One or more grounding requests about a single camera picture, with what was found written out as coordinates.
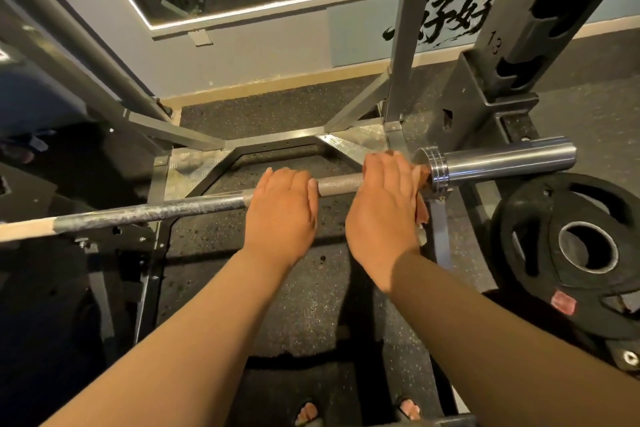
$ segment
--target screw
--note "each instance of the screw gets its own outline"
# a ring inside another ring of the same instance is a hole
[[[638,358],[638,355],[633,351],[625,351],[622,353],[622,359],[631,366],[638,366],[638,364],[640,364],[640,358]]]

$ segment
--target silver metal cylinder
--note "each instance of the silver metal cylinder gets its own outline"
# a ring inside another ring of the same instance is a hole
[[[430,191],[433,197],[439,197],[464,183],[564,171],[575,164],[576,156],[577,150],[569,139],[553,137],[444,155],[434,147],[420,148],[414,161],[431,168]]]

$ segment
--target diagonal metal brace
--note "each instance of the diagonal metal brace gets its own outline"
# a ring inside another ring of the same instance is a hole
[[[324,131],[332,133],[334,131],[347,130],[365,113],[371,110],[379,101],[387,97],[389,91],[389,70],[388,68],[351,102],[340,110],[330,121],[324,124]]]
[[[225,146],[225,141],[222,139],[147,117],[146,115],[140,115],[130,110],[125,110],[124,117],[149,137],[167,140],[174,144],[187,146],[190,149],[219,150]]]

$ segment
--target gym floor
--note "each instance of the gym floor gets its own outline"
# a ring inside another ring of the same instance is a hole
[[[543,137],[577,146],[574,172],[612,181],[640,196],[640,30],[570,43],[535,87],[532,119]],[[453,62],[415,68],[413,112],[404,124],[410,151],[422,140],[428,103]],[[375,76],[185,107],[181,125],[225,139],[323,124]],[[353,169],[310,146],[246,156],[209,192],[253,187],[269,166],[309,169],[316,177]],[[286,425],[315,396],[328,425],[393,421],[400,395],[425,417],[442,415],[428,351],[349,255],[344,220],[351,196],[321,202],[319,231],[293,270],[255,342],[229,425]],[[454,273],[478,291],[495,287],[460,194],[447,205]],[[243,243],[244,211],[179,220],[172,230],[158,323],[192,298]]]

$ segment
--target beige baseboard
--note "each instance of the beige baseboard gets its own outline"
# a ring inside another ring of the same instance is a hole
[[[605,34],[620,30],[635,29],[640,27],[640,16],[629,16],[610,21],[593,22],[581,27],[574,36],[575,39],[590,37],[592,35]],[[435,51],[425,51],[418,53],[413,58],[413,66],[424,66],[426,64],[436,64],[446,61],[453,61],[458,58],[461,51],[472,47],[472,44],[456,46]],[[198,91],[180,96],[163,98],[163,105],[177,110],[178,108],[190,105],[199,105],[212,101],[224,99],[243,98],[272,91],[289,90],[309,85],[318,85],[333,81],[349,80],[360,76],[377,75],[382,73],[389,65],[389,59],[380,59],[350,66],[332,67],[318,71],[316,73],[306,73],[303,75],[279,76],[268,80],[260,80],[241,85],[214,88],[205,91]]]

